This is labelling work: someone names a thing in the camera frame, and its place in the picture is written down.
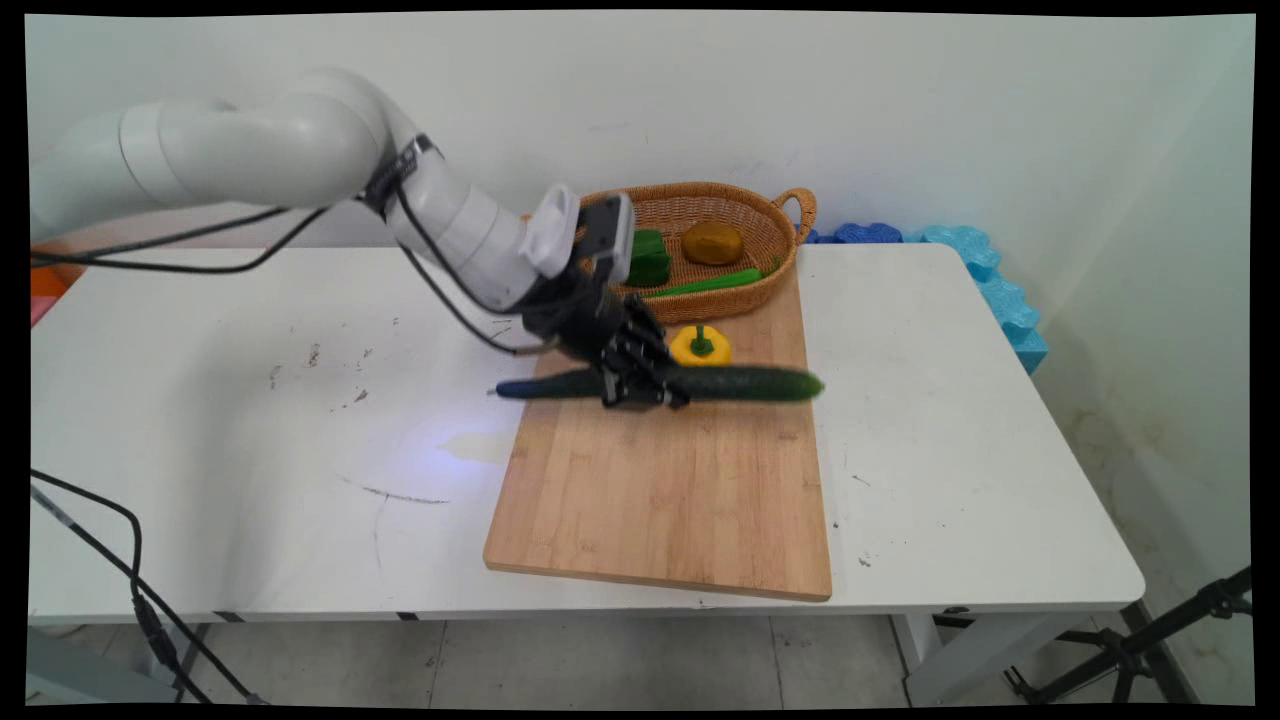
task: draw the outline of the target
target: white table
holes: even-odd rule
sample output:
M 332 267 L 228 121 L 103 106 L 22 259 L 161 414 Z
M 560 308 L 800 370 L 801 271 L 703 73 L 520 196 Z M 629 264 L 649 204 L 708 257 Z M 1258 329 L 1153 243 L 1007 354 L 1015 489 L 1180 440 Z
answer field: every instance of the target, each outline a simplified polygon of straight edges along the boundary
M 804 246 L 797 272 L 827 386 L 824 603 L 488 570 L 522 406 L 485 391 L 534 360 L 476 342 L 392 249 L 285 250 L 228 277 L 90 270 L 31 333 L 32 466 L 137 512 L 143 577 L 191 621 L 891 614 L 922 705 L 1142 596 L 952 250 Z M 127 556 L 123 520 L 42 489 Z M 133 621 L 127 579 L 35 503 L 29 566 L 28 624 Z M 957 607 L 980 618 L 942 648 L 928 616 Z

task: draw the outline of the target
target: robotic arm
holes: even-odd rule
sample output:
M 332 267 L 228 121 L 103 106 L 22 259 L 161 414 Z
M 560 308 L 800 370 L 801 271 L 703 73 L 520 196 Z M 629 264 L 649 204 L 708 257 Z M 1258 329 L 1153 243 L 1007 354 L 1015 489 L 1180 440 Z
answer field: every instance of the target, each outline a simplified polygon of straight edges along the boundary
M 675 361 L 652 311 L 607 287 L 630 270 L 626 195 L 581 208 L 556 184 L 526 222 L 453 173 L 404 113 L 353 73 L 311 72 L 250 110 L 154 102 L 99 115 L 29 172 L 32 245 L 151 210 L 324 208 L 360 196 L 406 250 L 448 270 L 485 310 L 518 313 L 526 329 L 590 363 L 605 406 L 689 401 L 658 372 Z

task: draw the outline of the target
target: white wall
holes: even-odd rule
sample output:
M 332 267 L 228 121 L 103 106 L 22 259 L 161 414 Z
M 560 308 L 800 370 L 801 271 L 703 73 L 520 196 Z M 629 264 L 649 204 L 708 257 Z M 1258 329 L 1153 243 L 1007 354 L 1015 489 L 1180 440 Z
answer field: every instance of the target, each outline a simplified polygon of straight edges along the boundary
M 709 179 L 765 196 L 806 186 L 824 232 L 978 225 L 1042 311 L 1052 352 L 1037 383 L 1158 611 L 1248 560 L 1254 27 L 790 12 L 28 17 L 28 147 L 37 159 L 77 120 L 134 102 L 261 102 L 337 64 L 383 86 L 516 210 L 556 181 L 585 192 Z M 68 241 L 237 211 L 118 220 Z M 302 240 L 389 234 L 344 208 Z M 1175 652 L 1206 700 L 1252 700 L 1249 621 L 1219 625 Z
M 1253 36 L 1044 328 L 1034 375 L 1147 578 L 1152 614 L 1251 562 Z M 1169 646 L 1206 702 L 1248 702 L 1253 621 Z
M 338 64 L 381 85 L 512 209 L 556 181 L 712 179 L 769 197 L 801 184 L 824 232 L 849 220 L 987 229 L 1048 316 L 1220 74 L 1219 36 L 1238 26 L 659 10 L 28 17 L 28 146 L 38 158 L 78 119 L 155 99 L 262 102 L 303 69 Z M 389 241 L 364 220 L 329 218 L 308 240 Z

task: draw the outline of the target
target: pepper stem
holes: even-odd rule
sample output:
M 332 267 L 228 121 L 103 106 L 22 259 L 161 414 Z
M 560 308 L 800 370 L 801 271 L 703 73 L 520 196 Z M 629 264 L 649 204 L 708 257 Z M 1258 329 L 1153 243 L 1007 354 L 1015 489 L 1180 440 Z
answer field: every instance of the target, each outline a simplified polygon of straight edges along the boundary
M 699 357 L 705 357 L 716 351 L 716 346 L 712 345 L 712 341 L 703 337 L 704 327 L 705 325 L 698 325 L 698 337 L 694 338 L 694 342 L 689 343 L 689 351 Z

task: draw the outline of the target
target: tiled floor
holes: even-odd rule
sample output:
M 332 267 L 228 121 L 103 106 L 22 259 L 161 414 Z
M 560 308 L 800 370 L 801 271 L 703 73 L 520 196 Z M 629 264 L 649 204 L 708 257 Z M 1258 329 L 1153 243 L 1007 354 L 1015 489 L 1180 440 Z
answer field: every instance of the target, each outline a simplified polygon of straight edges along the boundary
M 1119 615 L 1096 623 L 1124 626 Z M 87 626 L 70 641 L 145 669 L 134 626 Z M 886 616 L 563 618 L 449 623 L 212 625 L 209 646 L 279 705 L 448 708 L 902 707 L 902 665 Z M 1092 655 L 1052 643 L 1019 664 L 1033 684 Z M 204 659 L 192 669 L 215 702 L 239 697 Z M 1106 702 L 1114 678 L 1064 702 Z M 1134 702 L 1162 702 L 1139 678 Z M 37 696 L 33 703 L 56 702 Z M 1016 705 L 1000 679 L 956 705 Z

